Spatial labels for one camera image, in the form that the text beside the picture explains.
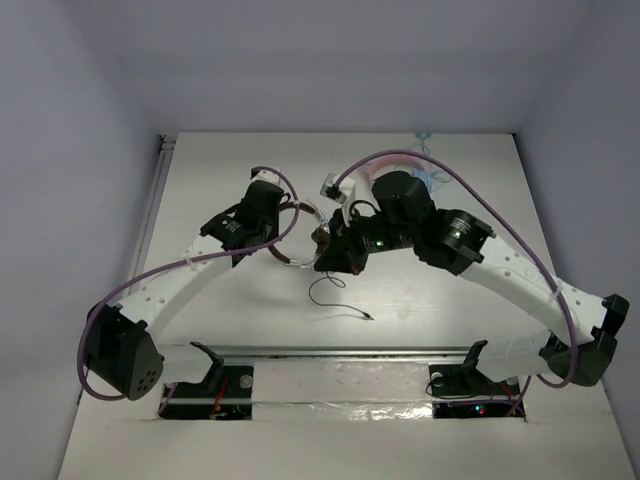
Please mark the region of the brown silver headphones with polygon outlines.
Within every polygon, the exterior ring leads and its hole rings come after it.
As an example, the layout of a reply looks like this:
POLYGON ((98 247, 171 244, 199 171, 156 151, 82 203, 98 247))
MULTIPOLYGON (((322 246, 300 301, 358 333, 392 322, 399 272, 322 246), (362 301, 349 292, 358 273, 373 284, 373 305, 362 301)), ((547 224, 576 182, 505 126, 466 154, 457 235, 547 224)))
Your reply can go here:
POLYGON ((307 213, 311 215, 318 226, 311 234, 311 240, 315 243, 316 248, 311 260, 302 261, 297 259, 292 259, 285 254, 283 254, 275 245, 270 246, 268 248, 271 255, 279 260, 283 265, 288 267, 297 267, 297 268, 312 268, 315 262, 320 258, 320 256, 326 251, 327 247, 330 243, 330 228, 329 228, 329 220, 323 214, 323 212, 316 207, 311 201, 304 202, 294 202, 287 201, 282 203, 279 206, 278 211, 283 212, 286 210, 293 210, 295 207, 298 207, 300 211, 303 213, 307 213))

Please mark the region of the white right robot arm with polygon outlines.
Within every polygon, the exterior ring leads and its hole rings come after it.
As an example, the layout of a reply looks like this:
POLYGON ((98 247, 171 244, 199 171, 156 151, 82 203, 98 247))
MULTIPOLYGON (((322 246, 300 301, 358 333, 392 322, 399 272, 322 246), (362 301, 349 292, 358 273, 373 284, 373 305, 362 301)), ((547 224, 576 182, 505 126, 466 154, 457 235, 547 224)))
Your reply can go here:
POLYGON ((403 171, 375 180, 373 215, 355 209, 356 183, 329 175, 321 194, 339 203, 318 272, 358 275, 374 253, 412 249, 431 267, 496 293, 543 325, 509 342, 479 340, 436 386, 444 394, 483 393, 511 377, 552 373, 572 384, 597 384, 611 364, 629 303, 619 295, 588 294, 544 274, 485 222, 457 209, 439 209, 425 184, 403 171))

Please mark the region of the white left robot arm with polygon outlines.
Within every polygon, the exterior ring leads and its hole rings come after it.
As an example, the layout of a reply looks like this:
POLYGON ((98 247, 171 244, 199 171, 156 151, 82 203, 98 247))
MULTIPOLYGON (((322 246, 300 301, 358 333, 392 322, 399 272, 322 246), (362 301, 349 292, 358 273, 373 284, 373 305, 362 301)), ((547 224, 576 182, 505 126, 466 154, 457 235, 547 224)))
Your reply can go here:
POLYGON ((216 278, 281 239, 278 209, 293 194, 275 172, 258 170, 242 199, 206 222, 179 260, 131 279, 141 287, 130 295, 117 288, 94 306, 77 354, 84 391, 101 396, 87 383, 93 373, 115 389, 113 401, 139 400, 157 383, 215 392, 222 382, 221 357, 196 341, 165 345, 162 333, 216 278))

